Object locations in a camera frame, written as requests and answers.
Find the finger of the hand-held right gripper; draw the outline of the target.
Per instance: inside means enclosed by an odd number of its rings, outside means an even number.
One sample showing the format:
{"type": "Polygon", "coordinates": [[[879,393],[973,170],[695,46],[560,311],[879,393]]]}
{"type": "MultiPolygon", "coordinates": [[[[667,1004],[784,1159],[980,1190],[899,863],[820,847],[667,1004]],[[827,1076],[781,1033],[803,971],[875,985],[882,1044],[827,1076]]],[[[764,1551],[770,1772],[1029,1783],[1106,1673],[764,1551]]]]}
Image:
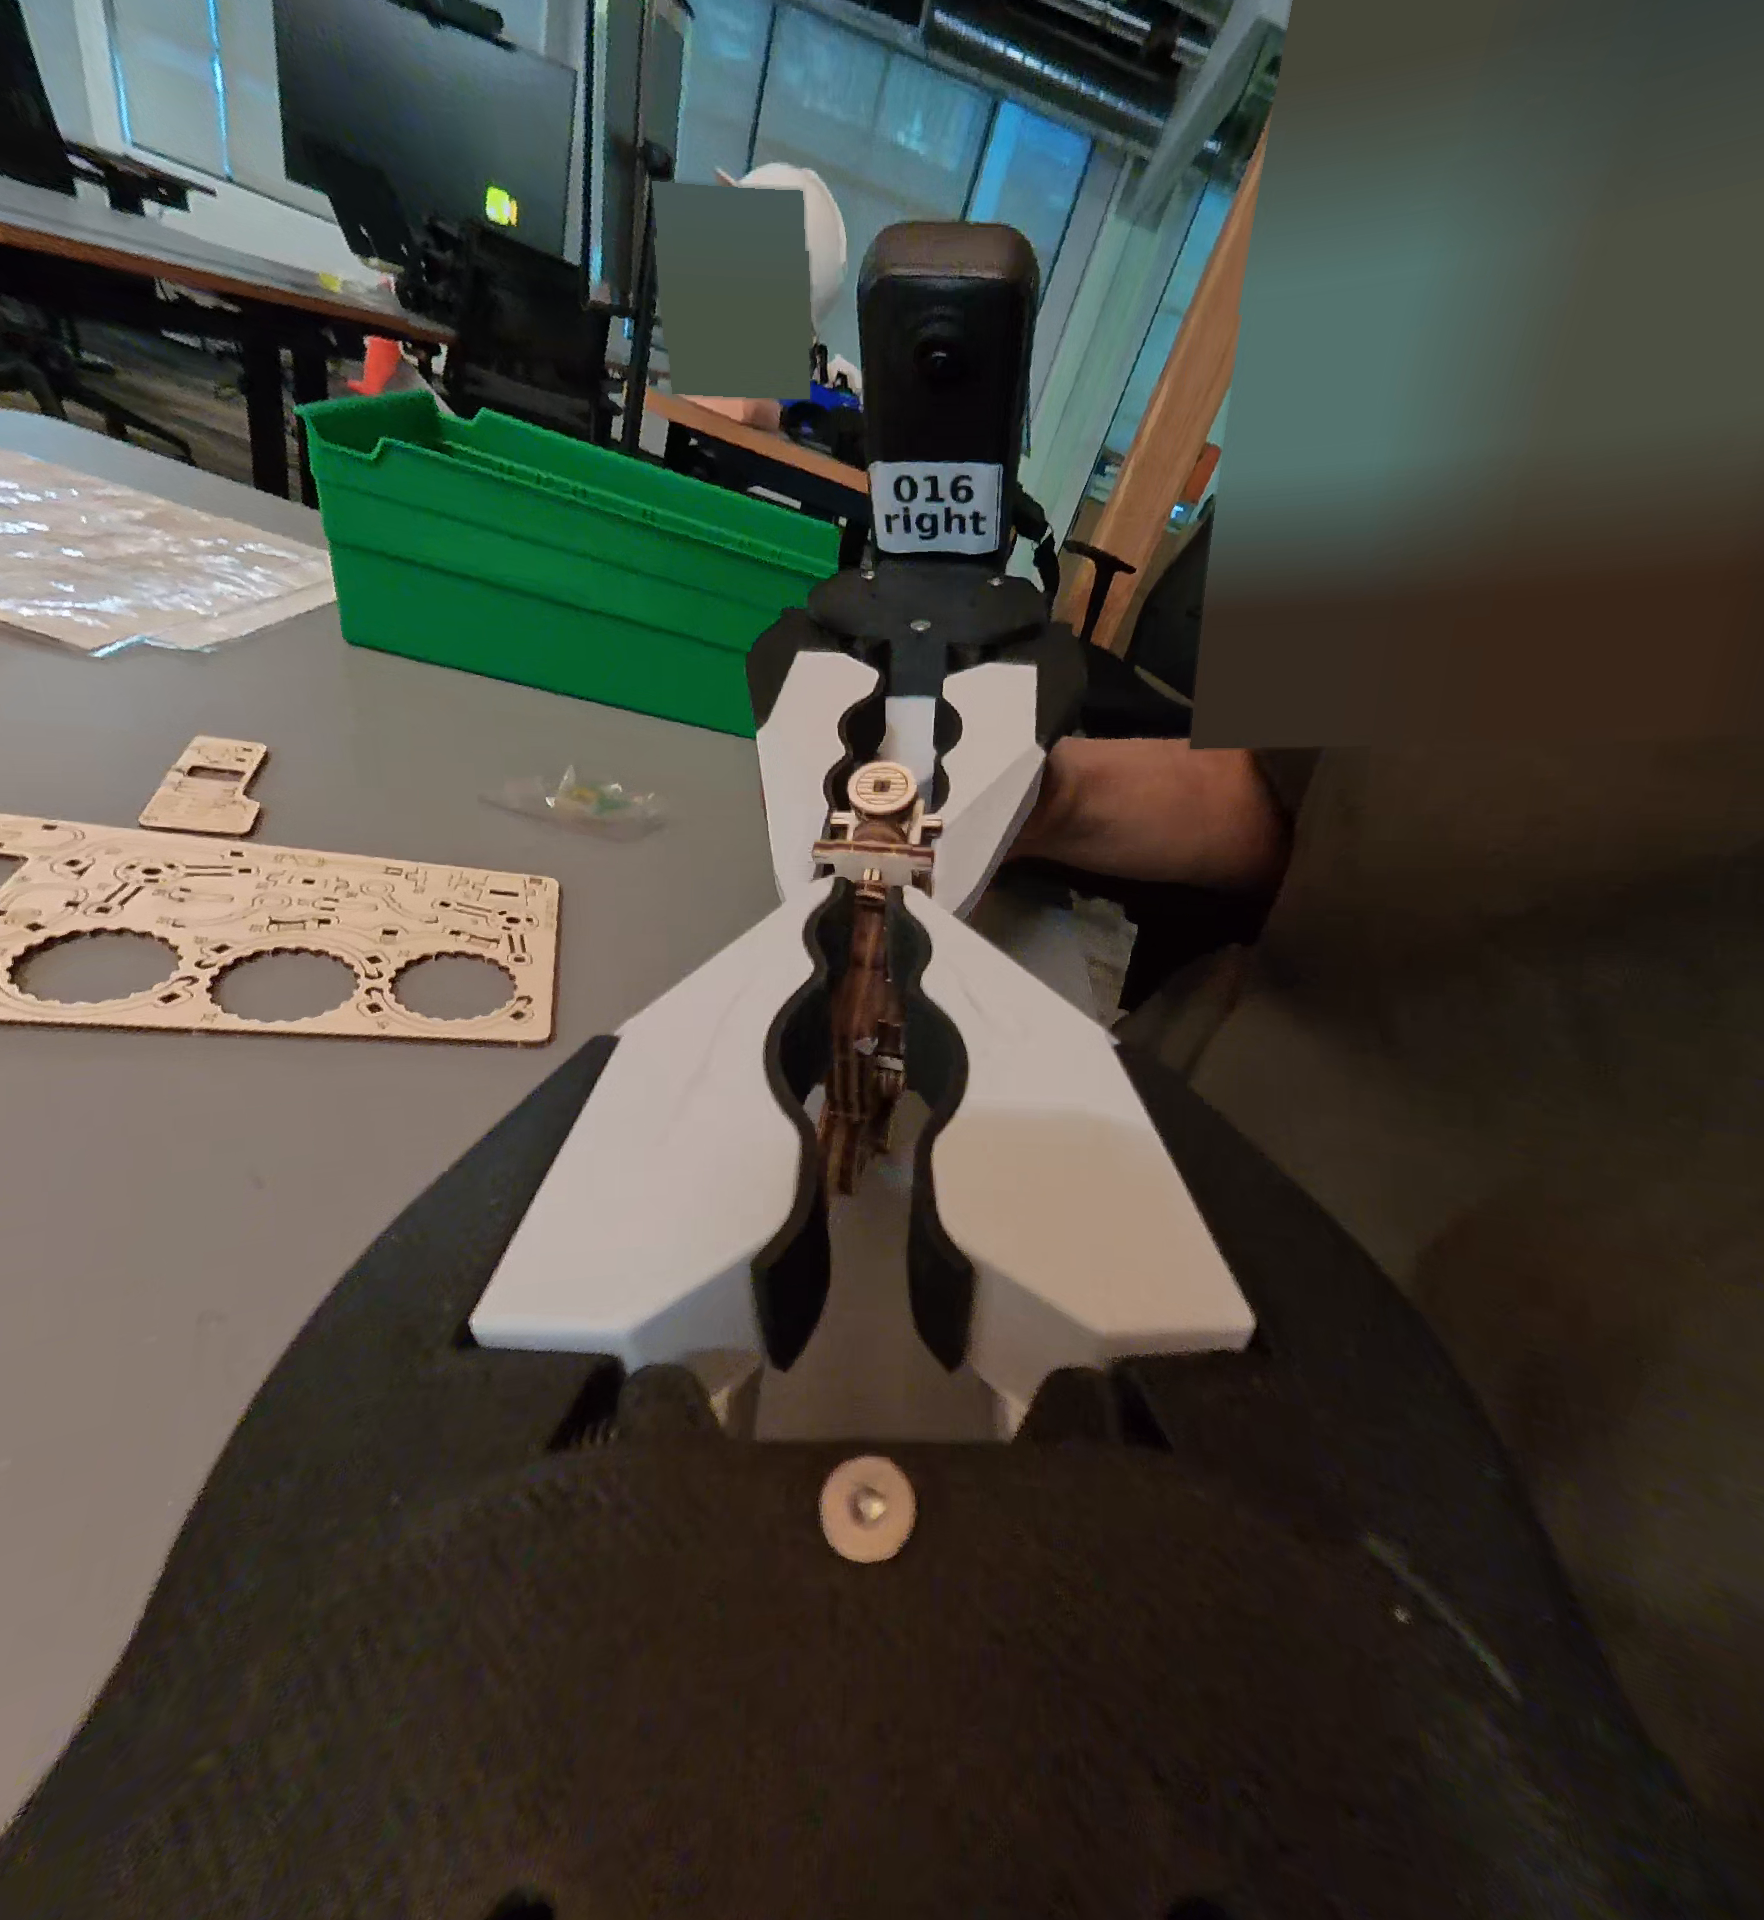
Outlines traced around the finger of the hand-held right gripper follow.
{"type": "Polygon", "coordinates": [[[994,660],[946,678],[931,708],[935,815],[931,894],[955,918],[973,911],[1039,796],[1041,669],[994,660]]]}
{"type": "Polygon", "coordinates": [[[844,651],[752,648],[758,784],[782,903],[813,883],[815,845],[840,809],[830,784],[846,762],[846,714],[882,692],[884,676],[844,651]]]}

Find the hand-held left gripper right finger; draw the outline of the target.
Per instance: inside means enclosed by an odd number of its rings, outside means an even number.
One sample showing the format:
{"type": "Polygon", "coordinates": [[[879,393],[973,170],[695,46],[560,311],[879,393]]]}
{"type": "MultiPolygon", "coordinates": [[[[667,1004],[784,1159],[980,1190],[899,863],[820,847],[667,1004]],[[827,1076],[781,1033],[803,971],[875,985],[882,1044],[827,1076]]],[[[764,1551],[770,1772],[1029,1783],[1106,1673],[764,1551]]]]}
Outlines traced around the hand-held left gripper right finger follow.
{"type": "Polygon", "coordinates": [[[1001,941],[938,903],[905,915],[928,941],[917,988],[962,1041],[962,1094],[921,1138],[1001,1434],[1057,1371],[1245,1351],[1255,1308],[1093,1014],[1074,914],[996,910],[1001,941]]]}

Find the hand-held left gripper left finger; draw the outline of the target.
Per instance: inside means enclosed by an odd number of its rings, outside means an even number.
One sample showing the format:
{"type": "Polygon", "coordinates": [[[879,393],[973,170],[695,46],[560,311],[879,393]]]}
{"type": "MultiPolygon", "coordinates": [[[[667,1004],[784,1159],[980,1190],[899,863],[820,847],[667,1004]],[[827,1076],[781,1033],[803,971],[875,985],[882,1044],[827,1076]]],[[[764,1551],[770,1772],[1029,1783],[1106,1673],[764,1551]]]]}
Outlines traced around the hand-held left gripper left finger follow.
{"type": "Polygon", "coordinates": [[[687,1368],[732,1437],[822,1312],[818,1150],[843,887],[795,898],[629,1018],[475,1308],[480,1346],[687,1368]]]}

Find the wooden puzzle model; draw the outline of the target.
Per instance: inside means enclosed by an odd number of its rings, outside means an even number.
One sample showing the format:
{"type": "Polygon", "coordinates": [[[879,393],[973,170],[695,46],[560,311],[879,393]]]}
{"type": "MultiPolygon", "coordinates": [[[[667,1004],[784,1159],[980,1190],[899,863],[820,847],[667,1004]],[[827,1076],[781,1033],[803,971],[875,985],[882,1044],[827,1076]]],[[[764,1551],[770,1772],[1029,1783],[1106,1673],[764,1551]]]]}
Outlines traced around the wooden puzzle model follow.
{"type": "Polygon", "coordinates": [[[825,1185],[850,1194],[889,1146],[905,1088],[905,1011],[887,946],[887,914],[905,892],[933,891],[944,825],[901,762],[872,758],[846,777],[813,845],[815,871],[848,885],[846,960],[830,994],[830,1061],[818,1116],[825,1185]]]}

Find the person's right forearm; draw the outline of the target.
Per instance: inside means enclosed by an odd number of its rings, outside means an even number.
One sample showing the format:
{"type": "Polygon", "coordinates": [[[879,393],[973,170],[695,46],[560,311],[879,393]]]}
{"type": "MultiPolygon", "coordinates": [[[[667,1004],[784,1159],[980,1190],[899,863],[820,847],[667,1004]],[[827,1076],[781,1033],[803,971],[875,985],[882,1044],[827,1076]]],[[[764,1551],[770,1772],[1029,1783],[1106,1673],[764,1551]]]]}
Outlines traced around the person's right forearm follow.
{"type": "Polygon", "coordinates": [[[1067,736],[1008,853],[1100,878],[1255,894],[1278,885],[1291,825],[1246,747],[1067,736]]]}

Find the grey desk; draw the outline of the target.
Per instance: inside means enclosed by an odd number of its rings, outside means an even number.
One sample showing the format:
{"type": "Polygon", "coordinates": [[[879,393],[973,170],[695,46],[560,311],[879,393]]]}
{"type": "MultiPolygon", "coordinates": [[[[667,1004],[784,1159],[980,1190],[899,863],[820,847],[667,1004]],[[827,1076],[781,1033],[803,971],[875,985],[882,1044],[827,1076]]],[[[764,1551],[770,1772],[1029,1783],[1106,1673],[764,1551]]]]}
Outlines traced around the grey desk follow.
{"type": "Polygon", "coordinates": [[[585,1039],[776,898],[748,737],[348,644],[337,609],[210,653],[0,633],[0,810],[132,825],[192,736],[266,741],[260,839],[549,873],[550,1044],[0,1027],[0,1832],[144,1612],[252,1394],[361,1250],[585,1039]],[[609,843],[485,788],[579,772],[609,843]]]}

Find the mannequin head with white helmet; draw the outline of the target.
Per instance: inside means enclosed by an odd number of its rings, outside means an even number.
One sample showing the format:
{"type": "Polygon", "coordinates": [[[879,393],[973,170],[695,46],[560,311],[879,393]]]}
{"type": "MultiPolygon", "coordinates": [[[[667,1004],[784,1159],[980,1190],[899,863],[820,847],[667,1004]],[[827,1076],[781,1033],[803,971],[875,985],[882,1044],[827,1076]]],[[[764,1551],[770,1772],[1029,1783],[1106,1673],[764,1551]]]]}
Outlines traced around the mannequin head with white helmet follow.
{"type": "Polygon", "coordinates": [[[846,286],[846,224],[827,181],[810,167],[767,160],[730,180],[745,189],[793,189],[803,204],[803,237],[809,264],[809,308],[820,328],[846,286]]]}

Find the wooden beam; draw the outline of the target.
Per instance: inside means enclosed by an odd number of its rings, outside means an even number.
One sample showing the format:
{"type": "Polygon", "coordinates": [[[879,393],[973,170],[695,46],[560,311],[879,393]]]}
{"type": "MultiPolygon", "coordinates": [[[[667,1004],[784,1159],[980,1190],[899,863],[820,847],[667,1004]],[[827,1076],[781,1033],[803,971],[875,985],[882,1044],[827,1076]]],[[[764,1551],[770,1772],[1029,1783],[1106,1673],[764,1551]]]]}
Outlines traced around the wooden beam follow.
{"type": "Polygon", "coordinates": [[[1219,463],[1211,440],[1230,395],[1242,326],[1255,212],[1271,132],[1262,131],[1206,259],[1158,383],[1150,393],[1091,540],[1063,544],[1057,614],[1094,648],[1117,655],[1123,626],[1174,508],[1202,495],[1219,463]]]}

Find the small clear plastic bag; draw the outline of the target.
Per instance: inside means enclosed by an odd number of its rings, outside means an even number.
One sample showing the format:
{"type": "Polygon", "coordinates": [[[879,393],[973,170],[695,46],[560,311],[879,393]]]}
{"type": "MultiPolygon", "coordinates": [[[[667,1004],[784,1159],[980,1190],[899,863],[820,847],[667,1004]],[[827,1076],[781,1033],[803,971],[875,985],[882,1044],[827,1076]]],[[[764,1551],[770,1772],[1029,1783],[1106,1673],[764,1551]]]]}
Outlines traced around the small clear plastic bag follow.
{"type": "Polygon", "coordinates": [[[555,776],[516,776],[485,788],[482,800],[518,818],[546,822],[609,843],[632,843],[657,832],[670,818],[652,790],[601,780],[575,765],[555,776]]]}

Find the green bin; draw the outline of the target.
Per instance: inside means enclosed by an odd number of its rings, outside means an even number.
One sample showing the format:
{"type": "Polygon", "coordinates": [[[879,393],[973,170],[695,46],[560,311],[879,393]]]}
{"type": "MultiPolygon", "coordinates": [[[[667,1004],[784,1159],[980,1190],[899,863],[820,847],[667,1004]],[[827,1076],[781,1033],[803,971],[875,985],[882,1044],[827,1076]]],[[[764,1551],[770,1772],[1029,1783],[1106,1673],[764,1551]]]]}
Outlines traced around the green bin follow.
{"type": "Polygon", "coordinates": [[[748,736],[748,655],[830,522],[430,391],[305,405],[341,633],[367,651],[748,736]]]}

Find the wooden sheet with round holes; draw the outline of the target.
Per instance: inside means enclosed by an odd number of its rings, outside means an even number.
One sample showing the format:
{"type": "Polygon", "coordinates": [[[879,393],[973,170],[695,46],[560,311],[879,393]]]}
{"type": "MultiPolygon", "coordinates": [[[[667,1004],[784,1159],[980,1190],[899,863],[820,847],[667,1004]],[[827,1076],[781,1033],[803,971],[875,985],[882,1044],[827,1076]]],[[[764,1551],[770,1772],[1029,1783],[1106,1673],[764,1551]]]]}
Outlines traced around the wooden sheet with round holes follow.
{"type": "Polygon", "coordinates": [[[165,1034],[543,1046],[555,1034],[559,881],[367,853],[112,829],[0,810],[0,1024],[165,1034]],[[170,971],[89,1002],[31,992],[18,971],[65,943],[134,936],[170,948],[170,971]],[[230,971],[315,954],[347,973],[343,997],[296,1020],[246,1020],[220,1002],[230,971]],[[402,997],[437,960],[485,961],[502,1002],[434,1018],[402,997]]]}

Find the small wooden sheet piece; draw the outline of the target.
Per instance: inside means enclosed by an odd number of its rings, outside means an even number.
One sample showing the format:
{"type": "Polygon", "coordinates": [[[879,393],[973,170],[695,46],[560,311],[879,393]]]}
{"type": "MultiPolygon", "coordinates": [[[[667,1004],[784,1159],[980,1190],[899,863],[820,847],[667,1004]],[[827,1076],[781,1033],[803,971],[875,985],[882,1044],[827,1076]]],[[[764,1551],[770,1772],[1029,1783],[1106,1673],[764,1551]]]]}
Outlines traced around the small wooden sheet piece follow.
{"type": "Polygon", "coordinates": [[[251,783],[270,747],[260,739],[197,733],[164,773],[138,817],[150,830],[249,836],[260,818],[251,783]]]}

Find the black monitor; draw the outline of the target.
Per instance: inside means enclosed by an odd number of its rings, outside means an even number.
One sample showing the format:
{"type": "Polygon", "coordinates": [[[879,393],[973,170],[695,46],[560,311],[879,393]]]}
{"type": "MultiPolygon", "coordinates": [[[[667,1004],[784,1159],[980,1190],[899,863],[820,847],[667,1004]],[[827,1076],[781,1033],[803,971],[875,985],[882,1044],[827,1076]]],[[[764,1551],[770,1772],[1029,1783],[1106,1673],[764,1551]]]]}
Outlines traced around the black monitor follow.
{"type": "Polygon", "coordinates": [[[569,253],[579,74],[484,24],[484,4],[273,4],[285,168],[354,256],[402,265],[431,222],[569,253]]]}

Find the clear plastic packaging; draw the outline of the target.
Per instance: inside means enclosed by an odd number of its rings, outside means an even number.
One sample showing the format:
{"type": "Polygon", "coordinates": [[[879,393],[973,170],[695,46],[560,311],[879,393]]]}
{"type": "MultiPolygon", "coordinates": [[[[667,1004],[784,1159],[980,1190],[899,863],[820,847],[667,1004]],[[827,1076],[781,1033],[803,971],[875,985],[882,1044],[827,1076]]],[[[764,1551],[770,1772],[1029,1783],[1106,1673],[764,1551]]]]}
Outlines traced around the clear plastic packaging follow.
{"type": "Polygon", "coordinates": [[[318,546],[0,449],[3,630],[210,653],[334,601],[318,546]]]}

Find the background wooden table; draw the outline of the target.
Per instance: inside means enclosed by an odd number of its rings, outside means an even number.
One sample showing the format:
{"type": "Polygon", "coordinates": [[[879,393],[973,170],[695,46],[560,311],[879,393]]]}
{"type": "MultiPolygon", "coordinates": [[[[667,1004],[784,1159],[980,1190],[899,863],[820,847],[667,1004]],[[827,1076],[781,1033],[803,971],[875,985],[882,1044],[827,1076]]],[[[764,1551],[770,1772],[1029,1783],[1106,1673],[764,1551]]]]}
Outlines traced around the background wooden table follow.
{"type": "Polygon", "coordinates": [[[150,334],[240,349],[256,490],[315,503],[307,449],[289,451],[300,406],[364,338],[443,349],[454,328],[382,286],[332,286],[315,270],[208,244],[48,188],[0,177],[0,287],[36,307],[150,334]]]}

